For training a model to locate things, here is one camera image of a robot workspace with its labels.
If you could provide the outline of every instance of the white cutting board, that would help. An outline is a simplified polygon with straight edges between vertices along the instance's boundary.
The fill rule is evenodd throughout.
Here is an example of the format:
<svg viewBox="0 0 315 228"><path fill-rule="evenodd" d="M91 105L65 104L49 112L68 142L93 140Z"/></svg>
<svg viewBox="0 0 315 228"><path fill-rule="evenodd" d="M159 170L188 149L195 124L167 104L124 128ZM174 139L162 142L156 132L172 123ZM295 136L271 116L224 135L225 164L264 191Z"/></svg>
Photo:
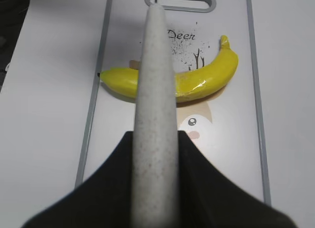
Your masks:
<svg viewBox="0 0 315 228"><path fill-rule="evenodd" d="M198 49L209 64L219 51L222 34L239 56L237 71L220 94L178 111L179 129L193 131L193 142L214 166L263 200L247 4L246 0L216 1L210 13L166 12L169 29L182 37L189 35L184 40L169 33L177 72L196 68L193 54ZM140 60L147 8L144 0L113 0L103 70ZM133 130L134 110L134 103L115 98L100 85L85 178L106 160L124 133ZM188 124L191 118L196 120L194 126Z"/></svg>

